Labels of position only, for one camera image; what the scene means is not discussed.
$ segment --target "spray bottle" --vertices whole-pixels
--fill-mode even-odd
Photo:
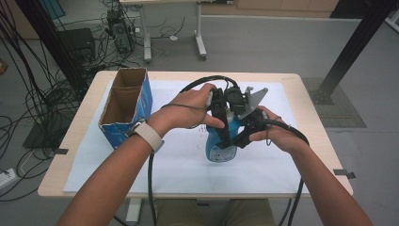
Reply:
[[[227,110],[227,121],[229,123],[229,134],[230,138],[233,139],[238,134],[238,128],[240,127],[240,121],[234,116],[234,114],[228,109]],[[206,157],[211,162],[227,162],[234,159],[237,153],[237,147],[231,145],[225,149],[220,149],[216,146],[219,143],[220,137],[217,131],[213,127],[207,126],[209,133],[208,139],[206,140]]]

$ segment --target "pants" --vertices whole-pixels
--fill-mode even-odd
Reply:
[[[157,200],[157,226],[205,226],[196,200]],[[268,200],[231,200],[224,226],[274,226]]]

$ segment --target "black metal pole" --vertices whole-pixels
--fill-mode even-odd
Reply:
[[[396,0],[376,1],[361,20],[352,37],[345,45],[326,78],[317,90],[311,91],[314,104],[331,105],[330,96],[341,82],[347,71],[371,40],[378,28],[390,14]]]
[[[88,83],[79,72],[65,46],[59,40],[56,27],[42,7],[40,0],[15,0],[15,2],[47,47],[59,69],[70,82],[78,98],[83,100],[88,91]]]

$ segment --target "wristwatch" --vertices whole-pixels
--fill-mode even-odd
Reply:
[[[126,136],[130,137],[134,134],[139,134],[147,141],[152,147],[152,152],[156,153],[164,145],[164,140],[153,130],[147,123],[146,119],[139,119],[133,126],[126,132]]]

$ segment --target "blue cardboard box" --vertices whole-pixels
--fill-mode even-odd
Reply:
[[[127,139],[126,132],[152,111],[147,69],[120,69],[109,91],[99,126],[114,149]]]

